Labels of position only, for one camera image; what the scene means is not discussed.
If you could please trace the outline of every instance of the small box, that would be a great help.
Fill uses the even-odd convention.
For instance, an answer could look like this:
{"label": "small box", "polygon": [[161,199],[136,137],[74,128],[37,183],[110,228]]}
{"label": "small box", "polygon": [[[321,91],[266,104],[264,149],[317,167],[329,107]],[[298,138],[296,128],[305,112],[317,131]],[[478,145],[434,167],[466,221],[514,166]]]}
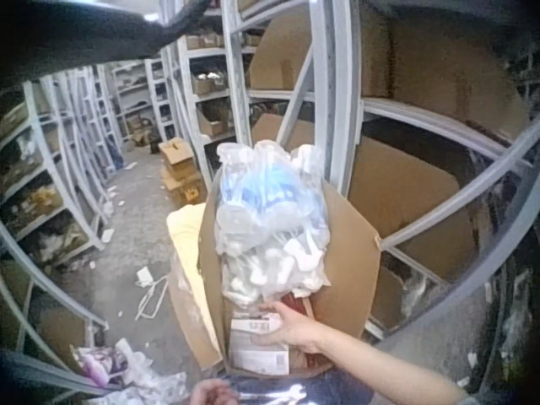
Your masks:
{"label": "small box", "polygon": [[215,32],[209,32],[202,36],[202,43],[205,48],[216,48],[218,47],[218,36]]}
{"label": "small box", "polygon": [[213,91],[213,81],[208,78],[197,78],[192,76],[193,94],[206,95]]}
{"label": "small box", "polygon": [[260,35],[250,35],[246,34],[246,45],[247,46],[259,46],[261,43],[261,36]]}
{"label": "small box", "polygon": [[216,44],[218,48],[225,48],[225,37],[222,35],[216,35]]}
{"label": "small box", "polygon": [[178,181],[163,167],[161,169],[161,179],[177,208],[206,201],[206,186],[204,185],[203,176],[198,171]]}
{"label": "small box", "polygon": [[204,48],[204,41],[198,35],[186,35],[187,49],[201,49]]}
{"label": "small box", "polygon": [[181,181],[197,173],[189,143],[180,138],[172,138],[170,141],[160,143],[159,151],[170,176],[175,180]]}
{"label": "small box", "polygon": [[210,121],[199,109],[197,109],[197,120],[201,133],[213,137],[227,130],[227,121]]}

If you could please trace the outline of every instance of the plastic wrap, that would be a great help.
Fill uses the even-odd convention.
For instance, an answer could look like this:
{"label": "plastic wrap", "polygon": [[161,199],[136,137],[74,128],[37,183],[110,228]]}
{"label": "plastic wrap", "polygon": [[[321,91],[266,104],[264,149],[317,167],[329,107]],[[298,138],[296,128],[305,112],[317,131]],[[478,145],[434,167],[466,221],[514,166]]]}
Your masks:
{"label": "plastic wrap", "polygon": [[254,149],[222,143],[218,155],[223,172],[214,232],[223,294],[248,306],[290,291],[306,297],[329,285],[321,151],[302,145],[289,155],[262,141]]}

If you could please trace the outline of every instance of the gray floor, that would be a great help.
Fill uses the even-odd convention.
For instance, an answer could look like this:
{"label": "gray floor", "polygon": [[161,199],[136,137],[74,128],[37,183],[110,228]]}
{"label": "gray floor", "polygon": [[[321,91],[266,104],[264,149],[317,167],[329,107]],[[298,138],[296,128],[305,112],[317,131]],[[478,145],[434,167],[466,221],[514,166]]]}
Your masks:
{"label": "gray floor", "polygon": [[[146,293],[135,285],[136,272],[148,266],[158,280],[170,271],[174,247],[165,221],[175,206],[161,188],[162,160],[158,154],[135,148],[125,158],[128,164],[138,163],[131,170],[120,170],[109,185],[116,186],[117,193],[112,199],[115,212],[105,227],[115,230],[111,242],[103,251],[91,252],[78,269],[65,273],[63,288],[109,322],[106,345],[113,346],[125,338],[133,350],[154,360],[153,368],[158,373],[185,371],[191,385],[201,373],[176,320],[169,292],[154,319],[135,321],[139,301]],[[120,201],[125,202],[122,207],[118,207]],[[91,260],[96,265],[94,270],[89,268]],[[154,311],[162,288],[160,284],[156,289],[147,313]]]}
{"label": "gray floor", "polygon": [[[126,338],[134,350],[154,360],[154,369],[160,374],[185,371],[191,386],[203,374],[179,328],[168,292],[155,319],[134,319],[145,293],[135,285],[136,271],[148,266],[158,279],[170,270],[173,246],[165,221],[175,208],[166,190],[161,189],[161,158],[150,155],[147,148],[135,148],[126,158],[128,163],[138,164],[131,170],[121,170],[110,184],[118,193],[113,199],[115,213],[107,226],[115,229],[112,240],[103,251],[92,252],[78,269],[64,273],[62,286],[109,322],[107,345]],[[117,207],[122,200],[125,205]],[[95,270],[89,268],[89,260],[95,261]],[[486,307],[481,289],[442,319],[411,332],[391,352],[454,381],[471,375],[467,353],[477,351],[481,344],[478,336]],[[388,402],[375,397],[372,403]]]}

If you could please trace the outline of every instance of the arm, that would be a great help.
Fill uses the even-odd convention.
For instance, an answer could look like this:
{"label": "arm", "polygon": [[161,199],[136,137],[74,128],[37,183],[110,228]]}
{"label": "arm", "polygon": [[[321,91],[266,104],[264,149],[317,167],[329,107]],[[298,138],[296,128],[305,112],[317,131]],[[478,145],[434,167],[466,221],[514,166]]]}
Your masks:
{"label": "arm", "polygon": [[371,389],[403,405],[455,404],[467,394],[454,382],[431,370],[409,364],[369,344],[313,321],[283,303],[263,305],[283,318],[276,332],[256,337],[256,343],[286,343],[307,353],[326,355]]}

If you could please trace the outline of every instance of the human hand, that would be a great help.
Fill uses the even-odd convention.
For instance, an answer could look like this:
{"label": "human hand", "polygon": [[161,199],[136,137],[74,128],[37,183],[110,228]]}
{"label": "human hand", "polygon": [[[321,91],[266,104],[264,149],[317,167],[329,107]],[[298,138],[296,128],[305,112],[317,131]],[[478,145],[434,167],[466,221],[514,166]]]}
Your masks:
{"label": "human hand", "polygon": [[261,345],[284,343],[296,346],[305,353],[321,352],[321,342],[327,335],[329,327],[300,314],[283,302],[261,304],[259,309],[277,312],[281,316],[282,325],[277,331],[253,336],[251,338],[253,343]]}
{"label": "human hand", "polygon": [[238,405],[238,395],[223,380],[205,380],[195,385],[189,404]]}

